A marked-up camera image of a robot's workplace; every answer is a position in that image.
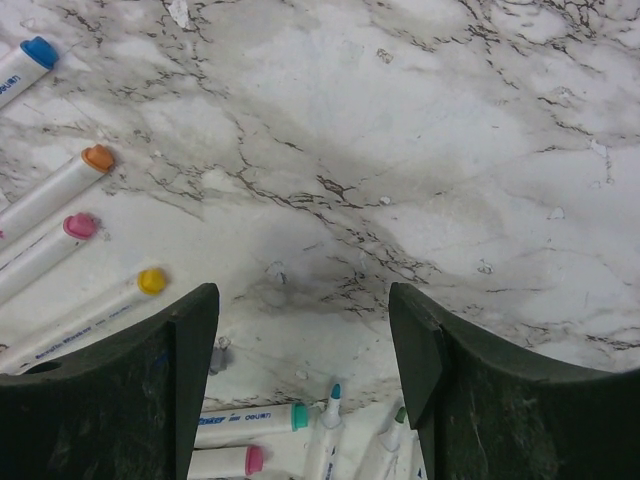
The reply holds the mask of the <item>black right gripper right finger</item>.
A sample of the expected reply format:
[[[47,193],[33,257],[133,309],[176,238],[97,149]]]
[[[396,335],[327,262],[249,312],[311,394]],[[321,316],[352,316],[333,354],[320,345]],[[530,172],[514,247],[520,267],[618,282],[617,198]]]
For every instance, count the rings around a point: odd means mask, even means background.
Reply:
[[[526,350],[394,283],[388,314],[431,479],[635,479],[639,374]]]

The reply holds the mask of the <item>pink cap marker pen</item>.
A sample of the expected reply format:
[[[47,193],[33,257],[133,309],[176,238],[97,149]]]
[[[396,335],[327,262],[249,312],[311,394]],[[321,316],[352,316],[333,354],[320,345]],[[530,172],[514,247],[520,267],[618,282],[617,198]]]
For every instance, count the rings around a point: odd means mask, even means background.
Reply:
[[[251,476],[261,472],[264,453],[259,446],[195,450],[188,479],[216,479]]]

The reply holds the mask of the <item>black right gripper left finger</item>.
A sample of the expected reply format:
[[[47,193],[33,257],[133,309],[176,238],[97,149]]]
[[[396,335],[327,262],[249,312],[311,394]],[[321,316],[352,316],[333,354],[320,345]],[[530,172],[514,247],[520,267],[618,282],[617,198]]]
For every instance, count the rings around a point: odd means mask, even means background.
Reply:
[[[219,318],[205,283],[157,314],[1,377],[4,479],[184,479]]]

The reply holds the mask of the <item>teal cap marker pen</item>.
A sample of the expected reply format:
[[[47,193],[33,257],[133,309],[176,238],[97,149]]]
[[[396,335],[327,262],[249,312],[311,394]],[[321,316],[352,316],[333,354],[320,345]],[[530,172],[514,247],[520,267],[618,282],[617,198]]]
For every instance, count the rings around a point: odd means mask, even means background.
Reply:
[[[203,412],[194,447],[213,448],[238,440],[297,432],[308,424],[308,408],[301,403]]]

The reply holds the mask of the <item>green cap marker pen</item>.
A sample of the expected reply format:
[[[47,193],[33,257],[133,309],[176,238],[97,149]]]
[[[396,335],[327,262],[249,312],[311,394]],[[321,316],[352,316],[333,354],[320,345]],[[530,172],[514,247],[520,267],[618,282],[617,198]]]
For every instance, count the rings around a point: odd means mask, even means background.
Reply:
[[[398,456],[405,431],[407,409],[400,407],[388,428],[372,438],[356,471],[356,480],[385,480]]]

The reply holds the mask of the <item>grey cap marker pen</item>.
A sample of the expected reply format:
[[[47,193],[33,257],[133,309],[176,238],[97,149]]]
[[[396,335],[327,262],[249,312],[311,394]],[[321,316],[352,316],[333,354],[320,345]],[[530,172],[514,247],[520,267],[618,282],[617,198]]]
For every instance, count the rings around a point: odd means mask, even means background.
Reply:
[[[215,376],[225,371],[228,367],[228,349],[215,347],[212,351],[209,364],[209,375]]]

